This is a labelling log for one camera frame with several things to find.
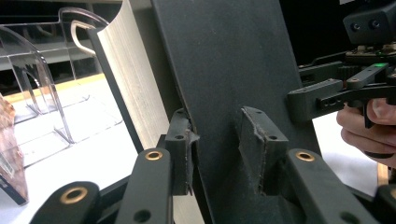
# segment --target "white surface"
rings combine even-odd
[[[346,185],[374,195],[377,184],[377,163],[341,138],[336,113],[314,119],[323,159]]]
[[[16,205],[0,190],[0,223],[29,223],[53,191],[74,181],[103,189],[132,172],[137,153],[124,123],[63,150],[25,171],[30,202]]]

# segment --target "human hand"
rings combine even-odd
[[[367,116],[375,123],[371,129],[364,127],[364,117],[357,108],[348,107],[338,112],[337,122],[343,127],[344,141],[361,150],[382,154],[388,158],[370,157],[374,161],[396,168],[396,105],[388,105],[385,99],[374,99],[367,105]]]

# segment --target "green light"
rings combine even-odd
[[[375,63],[374,67],[383,67],[385,65],[387,65],[387,64],[386,63]]]

